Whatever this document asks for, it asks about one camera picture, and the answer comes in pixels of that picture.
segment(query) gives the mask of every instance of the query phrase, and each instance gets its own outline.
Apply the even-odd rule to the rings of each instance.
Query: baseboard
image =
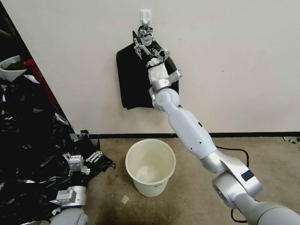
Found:
[[[300,132],[210,133],[212,138],[300,137]],[[175,133],[90,134],[90,139],[106,138],[177,138]]]

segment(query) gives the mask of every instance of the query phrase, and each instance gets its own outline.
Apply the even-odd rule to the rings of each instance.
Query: white adhesive hook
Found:
[[[151,10],[141,10],[141,23],[143,25],[148,25],[151,20]]]

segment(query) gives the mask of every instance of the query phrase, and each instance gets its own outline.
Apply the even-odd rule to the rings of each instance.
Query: power cord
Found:
[[[249,154],[248,154],[248,152],[247,152],[246,150],[240,149],[240,148],[224,148],[224,147],[220,147],[220,146],[216,146],[216,147],[219,148],[219,149],[224,149],[224,150],[241,151],[241,152],[244,152],[245,155],[246,155],[246,159],[247,159],[246,166],[249,168],[250,160],[249,160]],[[247,220],[236,220],[236,219],[233,217],[233,209],[231,209],[230,215],[231,215],[231,219],[232,219],[234,222],[236,222],[236,223],[247,223]]]

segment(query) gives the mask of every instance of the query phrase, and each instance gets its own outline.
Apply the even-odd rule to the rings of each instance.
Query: black plastic sheet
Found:
[[[0,78],[0,224],[45,220],[58,206],[49,203],[59,190],[88,186],[112,160],[102,156],[89,175],[73,172],[62,156],[96,151],[87,131],[74,134],[59,107],[53,108],[43,85],[23,75],[13,82]]]

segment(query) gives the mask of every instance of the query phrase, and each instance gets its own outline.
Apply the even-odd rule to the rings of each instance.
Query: plastic bucket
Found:
[[[24,73],[27,69],[24,70],[5,70],[5,67],[8,67],[12,63],[16,63],[21,61],[20,56],[14,56],[11,58],[8,58],[2,62],[0,62],[0,77],[4,80],[9,80],[12,82],[14,79],[16,79],[20,74]]]
[[[125,165],[137,190],[144,196],[158,196],[172,176],[176,158],[165,142],[145,139],[135,143],[127,152]]]

